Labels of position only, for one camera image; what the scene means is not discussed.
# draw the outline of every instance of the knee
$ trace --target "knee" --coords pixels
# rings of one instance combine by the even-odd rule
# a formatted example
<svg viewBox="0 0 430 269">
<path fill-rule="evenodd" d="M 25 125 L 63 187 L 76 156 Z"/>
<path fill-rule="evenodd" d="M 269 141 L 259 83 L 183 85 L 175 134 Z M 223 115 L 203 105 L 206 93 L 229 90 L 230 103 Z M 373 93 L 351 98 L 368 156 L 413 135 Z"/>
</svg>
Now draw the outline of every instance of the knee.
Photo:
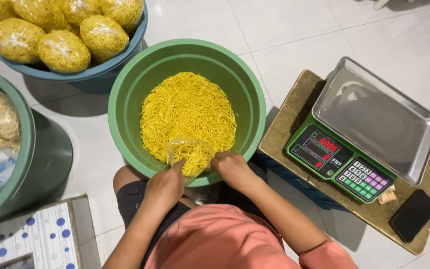
<svg viewBox="0 0 430 269">
<path fill-rule="evenodd" d="M 145 179 L 146 177 L 139 171 L 135 170 L 134 167 L 130 165 L 123 166 L 114 175 L 114 180 L 112 181 L 114 192 L 117 194 L 120 188 L 122 188 L 124 185 L 137 180 Z"/>
</svg>

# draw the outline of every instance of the dark shorts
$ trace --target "dark shorts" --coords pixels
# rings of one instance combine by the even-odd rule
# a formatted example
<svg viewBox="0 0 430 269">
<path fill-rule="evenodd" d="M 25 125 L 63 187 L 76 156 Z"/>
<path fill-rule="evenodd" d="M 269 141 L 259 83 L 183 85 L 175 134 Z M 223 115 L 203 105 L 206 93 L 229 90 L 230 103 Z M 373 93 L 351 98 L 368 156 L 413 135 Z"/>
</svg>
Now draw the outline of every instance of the dark shorts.
<svg viewBox="0 0 430 269">
<path fill-rule="evenodd" d="M 268 184 L 267 168 L 265 162 L 260 155 L 255 153 L 255 155 L 250 159 L 250 161 L 248 161 L 248 166 Z M 120 215 L 124 220 L 126 229 L 134 218 L 135 213 L 140 206 L 140 203 L 144 199 L 146 185 L 146 181 L 134 181 L 120 188 L 117 193 L 117 204 L 119 207 Z M 218 194 L 218 199 L 216 203 L 237 206 L 245 212 L 252 213 L 262 218 L 271 225 L 265 215 L 263 215 L 263 213 L 258 209 L 258 207 L 247 196 L 228 186 L 225 182 L 221 182 L 220 192 Z M 184 205 L 181 202 L 178 202 L 168 212 L 168 214 L 162 220 L 162 223 L 155 231 L 155 234 L 152 237 L 152 241 L 150 242 L 149 247 L 147 248 L 147 252 L 145 253 L 144 259 L 142 260 L 142 265 L 140 266 L 140 268 L 144 268 L 145 263 L 149 258 L 150 253 L 152 252 L 152 249 L 154 248 L 155 244 L 162 236 L 162 234 L 165 232 L 165 230 L 167 230 L 170 225 L 172 225 L 172 223 L 174 223 L 177 219 L 179 219 L 189 210 L 190 208 L 188 206 Z"/>
</svg>

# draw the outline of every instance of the chair leg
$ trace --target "chair leg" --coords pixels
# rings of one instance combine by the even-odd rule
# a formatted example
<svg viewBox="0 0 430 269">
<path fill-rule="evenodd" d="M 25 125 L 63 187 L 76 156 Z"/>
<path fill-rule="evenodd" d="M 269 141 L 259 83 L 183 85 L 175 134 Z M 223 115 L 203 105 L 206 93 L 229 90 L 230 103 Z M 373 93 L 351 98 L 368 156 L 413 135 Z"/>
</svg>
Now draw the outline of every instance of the chair leg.
<svg viewBox="0 0 430 269">
<path fill-rule="evenodd" d="M 373 5 L 373 9 L 374 10 L 380 10 L 384 7 L 384 5 L 388 2 L 389 0 L 377 0 L 374 5 Z"/>
</svg>

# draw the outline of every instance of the smartphone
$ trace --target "smartphone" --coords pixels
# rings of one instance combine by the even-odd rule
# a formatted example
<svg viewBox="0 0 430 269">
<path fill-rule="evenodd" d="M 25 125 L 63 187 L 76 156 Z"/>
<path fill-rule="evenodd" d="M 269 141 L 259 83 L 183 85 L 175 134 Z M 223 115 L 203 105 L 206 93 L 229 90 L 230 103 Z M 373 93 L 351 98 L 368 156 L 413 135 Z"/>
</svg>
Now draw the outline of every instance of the smartphone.
<svg viewBox="0 0 430 269">
<path fill-rule="evenodd" d="M 430 198 L 423 190 L 415 190 L 389 220 L 402 241 L 412 242 L 430 219 Z"/>
</svg>

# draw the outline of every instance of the digital scale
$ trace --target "digital scale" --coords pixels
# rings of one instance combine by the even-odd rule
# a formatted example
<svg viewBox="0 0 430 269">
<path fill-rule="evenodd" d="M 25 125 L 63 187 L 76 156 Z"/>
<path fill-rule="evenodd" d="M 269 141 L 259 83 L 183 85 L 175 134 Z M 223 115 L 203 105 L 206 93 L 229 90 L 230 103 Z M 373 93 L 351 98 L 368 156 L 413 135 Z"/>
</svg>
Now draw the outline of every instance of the digital scale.
<svg viewBox="0 0 430 269">
<path fill-rule="evenodd" d="M 320 178 L 372 203 L 397 177 L 421 183 L 430 157 L 430 111 L 344 57 L 285 150 Z"/>
</svg>

